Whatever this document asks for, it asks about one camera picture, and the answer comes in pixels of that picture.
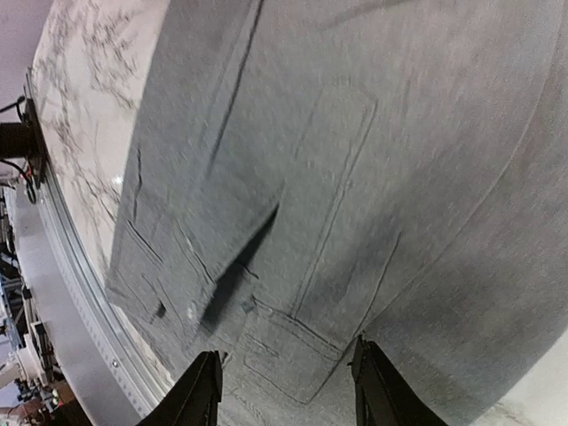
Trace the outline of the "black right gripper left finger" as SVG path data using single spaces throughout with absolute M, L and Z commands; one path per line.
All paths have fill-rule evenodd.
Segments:
M 223 372 L 218 351 L 203 351 L 138 426 L 217 426 Z

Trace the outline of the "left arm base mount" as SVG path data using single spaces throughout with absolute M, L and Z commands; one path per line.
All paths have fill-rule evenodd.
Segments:
M 15 110 L 18 122 L 1 123 L 1 163 L 18 171 L 31 204 L 37 203 L 36 190 L 45 180 L 48 152 L 33 99 L 25 95 L 1 108 Z

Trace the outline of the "grey garment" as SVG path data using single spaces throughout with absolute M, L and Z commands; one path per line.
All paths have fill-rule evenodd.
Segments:
M 453 425 L 567 329 L 564 1 L 173 1 L 106 278 L 223 425 L 349 425 L 355 339 Z

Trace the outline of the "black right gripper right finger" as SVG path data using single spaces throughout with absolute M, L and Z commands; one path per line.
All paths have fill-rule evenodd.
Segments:
M 358 425 L 446 426 L 418 398 L 377 343 L 360 335 L 350 366 Z

